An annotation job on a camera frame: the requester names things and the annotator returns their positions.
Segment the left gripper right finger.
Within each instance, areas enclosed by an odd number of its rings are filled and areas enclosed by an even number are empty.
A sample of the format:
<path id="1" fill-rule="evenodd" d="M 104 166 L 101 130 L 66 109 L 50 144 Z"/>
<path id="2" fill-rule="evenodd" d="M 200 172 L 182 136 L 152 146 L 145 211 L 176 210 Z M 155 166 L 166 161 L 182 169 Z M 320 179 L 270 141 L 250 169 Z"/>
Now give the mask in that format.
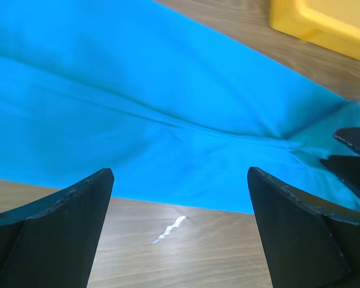
<path id="1" fill-rule="evenodd" d="M 247 182 L 273 287 L 360 287 L 360 212 L 258 167 Z"/>

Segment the teal t shirt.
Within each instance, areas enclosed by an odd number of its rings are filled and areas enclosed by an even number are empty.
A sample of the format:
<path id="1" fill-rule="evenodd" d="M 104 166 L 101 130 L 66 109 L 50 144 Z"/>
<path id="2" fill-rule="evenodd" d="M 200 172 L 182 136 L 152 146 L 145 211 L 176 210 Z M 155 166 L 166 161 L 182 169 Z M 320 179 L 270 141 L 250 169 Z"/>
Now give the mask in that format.
<path id="1" fill-rule="evenodd" d="M 153 1 L 0 1 L 0 179 L 253 211 L 259 167 L 360 212 L 320 160 L 360 105 Z"/>

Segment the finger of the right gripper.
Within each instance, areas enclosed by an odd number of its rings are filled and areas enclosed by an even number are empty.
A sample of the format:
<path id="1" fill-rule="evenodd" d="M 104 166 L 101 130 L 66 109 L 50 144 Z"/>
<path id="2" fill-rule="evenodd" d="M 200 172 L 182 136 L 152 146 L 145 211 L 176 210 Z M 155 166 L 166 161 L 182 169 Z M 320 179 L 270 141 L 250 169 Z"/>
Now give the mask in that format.
<path id="1" fill-rule="evenodd" d="M 360 156 L 360 127 L 341 128 L 334 138 Z"/>
<path id="2" fill-rule="evenodd" d="M 360 199 L 360 156 L 331 155 L 320 162 Z"/>

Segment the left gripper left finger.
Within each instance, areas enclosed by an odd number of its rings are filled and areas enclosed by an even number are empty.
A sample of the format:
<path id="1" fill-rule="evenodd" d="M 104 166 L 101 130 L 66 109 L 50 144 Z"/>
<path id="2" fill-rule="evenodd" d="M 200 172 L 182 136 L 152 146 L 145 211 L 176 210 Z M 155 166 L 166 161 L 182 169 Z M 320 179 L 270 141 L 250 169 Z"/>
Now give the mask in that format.
<path id="1" fill-rule="evenodd" d="M 0 287 L 86 287 L 113 183 L 101 169 L 0 213 Z"/>

